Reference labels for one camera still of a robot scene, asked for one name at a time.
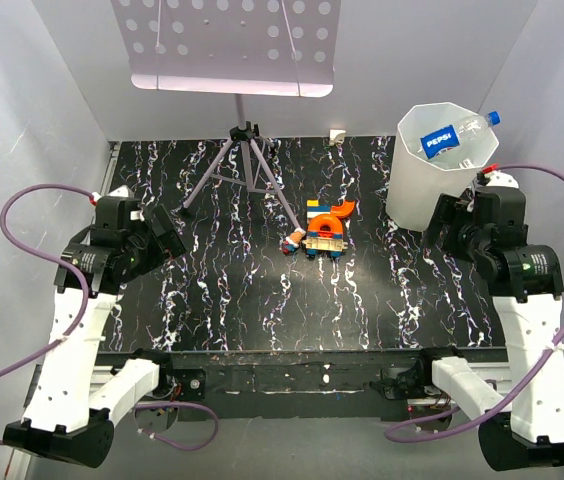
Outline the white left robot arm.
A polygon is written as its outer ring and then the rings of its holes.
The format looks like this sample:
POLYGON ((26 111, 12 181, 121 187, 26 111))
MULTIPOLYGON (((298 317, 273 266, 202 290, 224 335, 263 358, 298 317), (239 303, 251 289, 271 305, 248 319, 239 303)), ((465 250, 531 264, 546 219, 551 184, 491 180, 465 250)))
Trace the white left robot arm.
POLYGON ((166 210, 147 208, 126 187, 94 194, 95 219, 73 236, 56 272, 54 316, 40 375, 21 419, 6 425, 6 445, 96 468, 114 429, 139 401, 167 398, 169 356, 138 349, 97 390, 91 388, 106 321, 123 285, 163 266, 185 248, 166 210))

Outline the large clear plastic bottle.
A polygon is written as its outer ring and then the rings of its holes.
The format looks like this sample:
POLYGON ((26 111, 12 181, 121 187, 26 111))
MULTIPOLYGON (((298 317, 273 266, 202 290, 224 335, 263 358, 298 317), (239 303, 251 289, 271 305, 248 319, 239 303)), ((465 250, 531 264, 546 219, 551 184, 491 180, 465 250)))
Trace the large clear plastic bottle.
POLYGON ((475 167, 475 165, 473 164, 473 162, 469 158, 465 158, 464 160, 462 160, 460 162, 459 167, 461 169, 472 169, 472 168, 475 167))

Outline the Pepsi label plastic bottle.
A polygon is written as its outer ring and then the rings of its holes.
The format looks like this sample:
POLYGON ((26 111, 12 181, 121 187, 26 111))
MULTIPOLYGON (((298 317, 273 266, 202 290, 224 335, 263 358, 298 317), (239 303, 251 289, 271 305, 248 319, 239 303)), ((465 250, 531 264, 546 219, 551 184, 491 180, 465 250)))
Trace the Pepsi label plastic bottle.
POLYGON ((431 160, 452 149, 482 139, 500 122, 501 117, 497 111, 491 111, 484 116, 465 116, 421 137, 416 144, 416 155, 424 160, 431 160))

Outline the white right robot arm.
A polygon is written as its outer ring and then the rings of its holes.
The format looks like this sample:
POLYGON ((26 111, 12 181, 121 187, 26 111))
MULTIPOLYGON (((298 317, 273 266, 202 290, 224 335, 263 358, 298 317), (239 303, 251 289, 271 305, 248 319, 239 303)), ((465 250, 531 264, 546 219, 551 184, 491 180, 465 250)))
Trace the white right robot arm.
POLYGON ((526 197, 509 175, 480 172, 472 202, 439 198, 427 237, 447 231, 443 250, 470 262, 500 319, 513 387, 498 393, 458 350, 428 349, 414 373, 426 397, 443 392, 478 430, 495 471, 564 466, 564 284, 555 251, 527 241, 526 197))

